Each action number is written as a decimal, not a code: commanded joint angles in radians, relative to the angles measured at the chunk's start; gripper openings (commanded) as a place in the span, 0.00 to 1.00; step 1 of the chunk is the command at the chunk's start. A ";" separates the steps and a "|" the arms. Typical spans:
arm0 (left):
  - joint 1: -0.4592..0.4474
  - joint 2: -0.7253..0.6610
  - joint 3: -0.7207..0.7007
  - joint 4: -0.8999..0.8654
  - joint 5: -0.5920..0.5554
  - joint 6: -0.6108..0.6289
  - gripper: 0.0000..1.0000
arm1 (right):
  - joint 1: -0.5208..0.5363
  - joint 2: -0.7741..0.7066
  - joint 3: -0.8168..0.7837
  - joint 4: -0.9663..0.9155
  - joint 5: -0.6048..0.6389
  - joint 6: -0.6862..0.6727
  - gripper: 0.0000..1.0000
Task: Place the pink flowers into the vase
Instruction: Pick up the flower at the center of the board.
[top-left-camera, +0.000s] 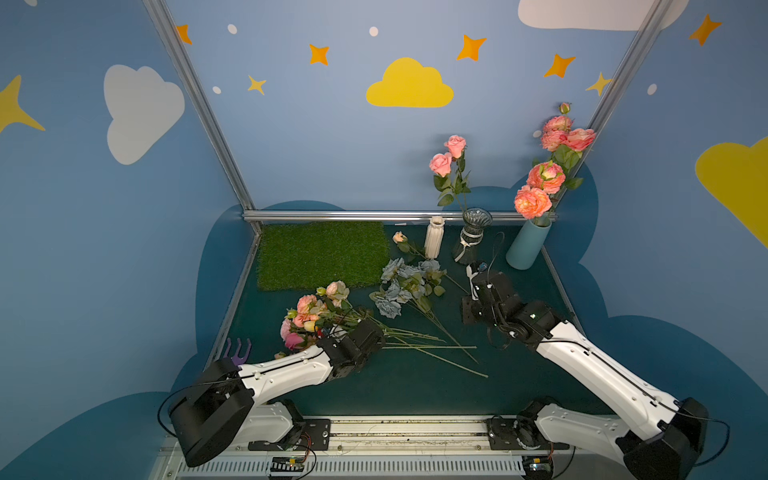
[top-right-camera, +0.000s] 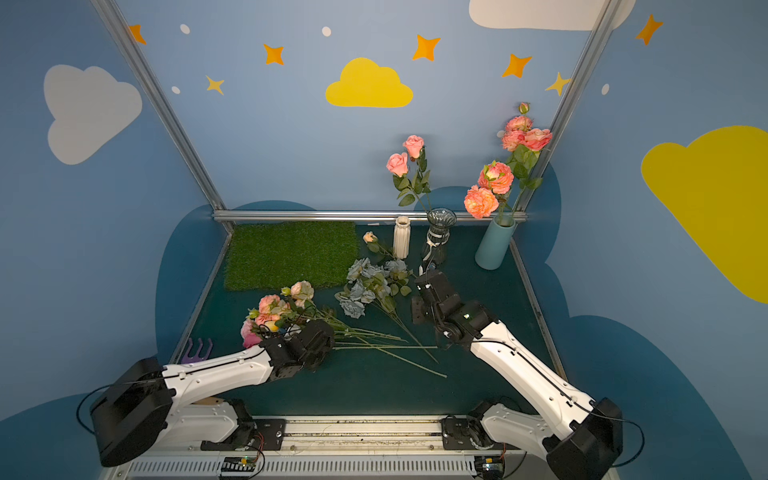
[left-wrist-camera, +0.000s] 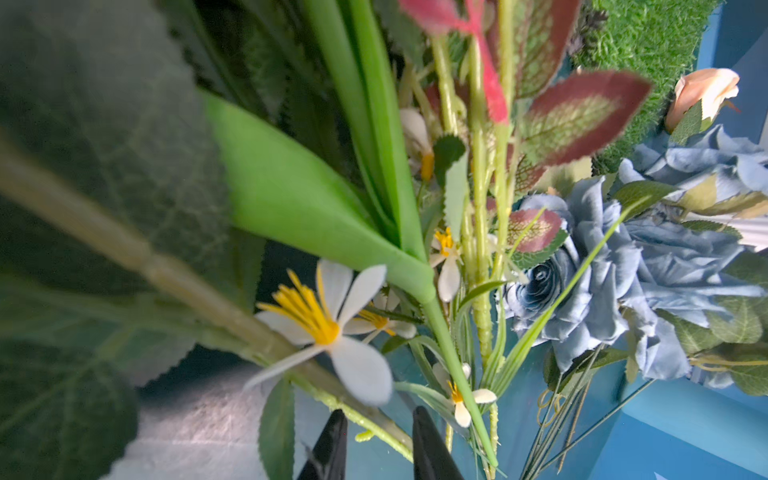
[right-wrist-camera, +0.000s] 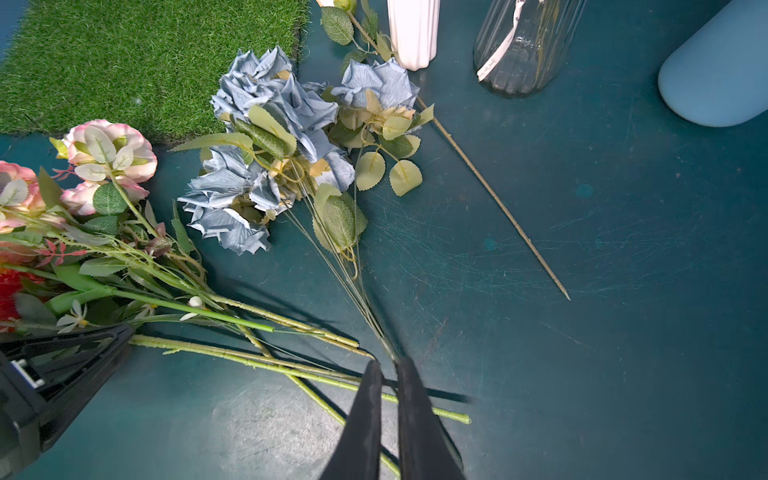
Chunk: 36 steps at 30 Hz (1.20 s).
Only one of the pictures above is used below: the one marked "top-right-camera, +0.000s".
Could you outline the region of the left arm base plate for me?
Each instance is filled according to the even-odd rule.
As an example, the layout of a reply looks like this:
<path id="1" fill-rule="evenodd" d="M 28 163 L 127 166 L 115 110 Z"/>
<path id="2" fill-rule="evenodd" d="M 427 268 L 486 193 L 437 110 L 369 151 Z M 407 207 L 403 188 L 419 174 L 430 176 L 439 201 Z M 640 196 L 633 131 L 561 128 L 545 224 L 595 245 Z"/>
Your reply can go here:
<path id="1" fill-rule="evenodd" d="M 202 441 L 202 451 L 260 450 L 279 451 L 285 438 L 287 421 L 281 418 L 253 419 L 239 424 L 221 442 Z"/>

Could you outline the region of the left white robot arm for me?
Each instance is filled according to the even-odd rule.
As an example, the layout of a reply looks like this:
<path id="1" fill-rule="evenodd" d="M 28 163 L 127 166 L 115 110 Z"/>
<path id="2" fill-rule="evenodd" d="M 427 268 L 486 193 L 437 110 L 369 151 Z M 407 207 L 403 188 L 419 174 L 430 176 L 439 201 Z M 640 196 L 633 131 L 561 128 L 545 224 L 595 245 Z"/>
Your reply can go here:
<path id="1" fill-rule="evenodd" d="M 89 409 L 104 467 L 128 463 L 156 445 L 198 444 L 204 451 L 260 446 L 256 423 L 242 402 L 207 399 L 314 371 L 335 344 L 322 320 L 271 337 L 246 350 L 197 363 L 137 361 Z"/>

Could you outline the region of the peach rosebud stem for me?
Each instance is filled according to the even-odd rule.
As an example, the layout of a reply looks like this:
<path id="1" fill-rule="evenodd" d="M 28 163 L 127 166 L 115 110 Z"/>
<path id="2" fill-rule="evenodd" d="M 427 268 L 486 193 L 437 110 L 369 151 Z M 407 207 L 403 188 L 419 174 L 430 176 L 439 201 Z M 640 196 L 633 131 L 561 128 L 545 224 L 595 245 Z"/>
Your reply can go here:
<path id="1" fill-rule="evenodd" d="M 389 258 L 395 257 L 392 249 L 384 244 L 372 231 L 366 232 L 363 235 L 363 240 L 367 249 L 371 253 L 383 255 Z"/>

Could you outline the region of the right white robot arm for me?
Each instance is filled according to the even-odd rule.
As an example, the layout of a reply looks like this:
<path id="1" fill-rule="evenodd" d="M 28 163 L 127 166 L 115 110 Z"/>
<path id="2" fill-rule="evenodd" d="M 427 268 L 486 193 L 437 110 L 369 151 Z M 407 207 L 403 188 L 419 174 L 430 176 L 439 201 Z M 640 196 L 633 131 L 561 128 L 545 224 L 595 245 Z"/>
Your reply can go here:
<path id="1" fill-rule="evenodd" d="M 601 479 L 624 449 L 624 418 L 610 399 L 594 400 L 528 350 L 477 301 L 464 302 L 439 270 L 415 280 L 415 315 L 499 373 L 528 403 L 524 414 L 501 403 L 481 409 L 481 430 L 495 443 L 544 460 L 559 479 Z"/>

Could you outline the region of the coral pink rose stem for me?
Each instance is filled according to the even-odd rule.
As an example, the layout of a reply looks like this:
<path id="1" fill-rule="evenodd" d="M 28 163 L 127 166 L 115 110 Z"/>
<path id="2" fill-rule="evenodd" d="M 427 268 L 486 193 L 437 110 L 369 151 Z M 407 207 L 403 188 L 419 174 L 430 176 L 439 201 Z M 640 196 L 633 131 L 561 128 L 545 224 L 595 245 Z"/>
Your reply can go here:
<path id="1" fill-rule="evenodd" d="M 533 128 L 528 131 L 511 130 L 504 137 L 505 149 L 510 152 L 508 164 L 518 181 L 519 193 L 513 204 L 513 210 L 519 207 L 522 195 L 527 190 L 536 190 L 542 180 L 532 174 L 541 152 L 550 143 L 552 133 L 548 130 Z"/>

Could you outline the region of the single pink rose stem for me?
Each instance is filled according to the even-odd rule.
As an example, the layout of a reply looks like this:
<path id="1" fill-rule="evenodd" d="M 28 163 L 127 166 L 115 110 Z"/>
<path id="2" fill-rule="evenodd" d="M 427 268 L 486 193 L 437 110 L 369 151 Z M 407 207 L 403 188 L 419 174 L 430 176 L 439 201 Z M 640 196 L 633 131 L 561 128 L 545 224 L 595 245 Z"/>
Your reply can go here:
<path id="1" fill-rule="evenodd" d="M 394 188 L 397 190 L 398 205 L 401 207 L 418 205 L 422 211 L 432 209 L 429 194 L 430 170 L 424 152 L 418 158 L 407 152 L 393 154 L 387 161 L 386 168 L 392 175 Z"/>

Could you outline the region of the two-bloom coral rose stem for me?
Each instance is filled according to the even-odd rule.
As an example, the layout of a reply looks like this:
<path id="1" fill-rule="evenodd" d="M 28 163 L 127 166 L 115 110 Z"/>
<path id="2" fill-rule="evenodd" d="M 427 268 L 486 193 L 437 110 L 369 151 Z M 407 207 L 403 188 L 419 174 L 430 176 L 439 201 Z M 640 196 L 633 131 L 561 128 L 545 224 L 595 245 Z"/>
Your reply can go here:
<path id="1" fill-rule="evenodd" d="M 476 184 L 465 195 L 465 210 L 473 218 L 493 218 L 500 226 L 511 226 L 514 220 L 508 204 L 514 179 L 507 163 L 493 161 L 484 165 Z"/>

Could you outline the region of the pink flower bouquet pile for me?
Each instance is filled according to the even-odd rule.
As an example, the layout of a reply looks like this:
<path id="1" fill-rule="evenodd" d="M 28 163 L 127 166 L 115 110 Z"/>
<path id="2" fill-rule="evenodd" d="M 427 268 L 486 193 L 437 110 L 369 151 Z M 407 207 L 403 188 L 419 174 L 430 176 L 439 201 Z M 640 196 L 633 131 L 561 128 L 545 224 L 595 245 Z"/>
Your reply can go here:
<path id="1" fill-rule="evenodd" d="M 446 378 L 443 373 L 398 355 L 396 350 L 407 347 L 403 338 L 350 326 L 340 320 L 332 308 L 318 306 L 314 302 L 314 287 L 308 281 L 284 287 L 279 294 L 266 295 L 256 308 L 248 310 L 240 330 L 243 347 L 248 349 L 278 337 L 291 339 L 307 331 L 310 326 L 319 326 L 321 321 L 331 328 L 333 340 L 341 341 L 342 349 L 374 350 L 424 372 Z"/>

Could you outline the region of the pink rose spray stem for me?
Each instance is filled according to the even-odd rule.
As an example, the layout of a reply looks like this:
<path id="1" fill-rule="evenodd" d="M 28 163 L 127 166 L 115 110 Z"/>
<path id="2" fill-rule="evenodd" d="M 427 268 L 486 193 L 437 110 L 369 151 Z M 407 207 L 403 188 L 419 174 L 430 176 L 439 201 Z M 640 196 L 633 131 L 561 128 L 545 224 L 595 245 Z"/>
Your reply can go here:
<path id="1" fill-rule="evenodd" d="M 502 148 L 509 153 L 506 163 L 527 179 L 539 159 L 539 153 L 529 146 L 527 140 L 527 134 L 533 129 L 533 121 L 528 116 L 530 105 L 520 102 L 517 109 L 518 114 L 505 126 L 501 142 Z"/>

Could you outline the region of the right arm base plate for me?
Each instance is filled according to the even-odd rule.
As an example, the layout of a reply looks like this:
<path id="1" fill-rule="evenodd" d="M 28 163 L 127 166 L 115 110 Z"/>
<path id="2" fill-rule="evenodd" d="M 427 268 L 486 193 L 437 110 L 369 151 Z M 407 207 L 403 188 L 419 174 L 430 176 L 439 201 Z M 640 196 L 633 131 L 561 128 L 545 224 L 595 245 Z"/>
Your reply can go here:
<path id="1" fill-rule="evenodd" d="M 448 415 L 440 420 L 440 427 L 444 450 L 502 449 L 502 444 L 493 441 L 475 417 Z"/>

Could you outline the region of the blue grey fabric flowers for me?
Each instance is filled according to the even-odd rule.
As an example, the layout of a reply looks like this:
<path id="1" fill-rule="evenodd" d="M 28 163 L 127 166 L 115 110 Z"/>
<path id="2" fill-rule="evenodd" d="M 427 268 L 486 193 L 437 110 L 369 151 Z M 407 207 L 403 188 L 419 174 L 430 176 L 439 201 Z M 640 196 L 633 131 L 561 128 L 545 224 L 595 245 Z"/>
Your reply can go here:
<path id="1" fill-rule="evenodd" d="M 432 353 L 406 326 L 397 311 L 397 300 L 407 298 L 412 289 L 409 281 L 412 271 L 403 260 L 387 260 L 374 264 L 368 258 L 356 260 L 348 269 L 347 284 L 335 294 L 344 314 L 359 319 L 369 307 L 378 308 L 401 328 L 428 357 L 437 362 Z"/>

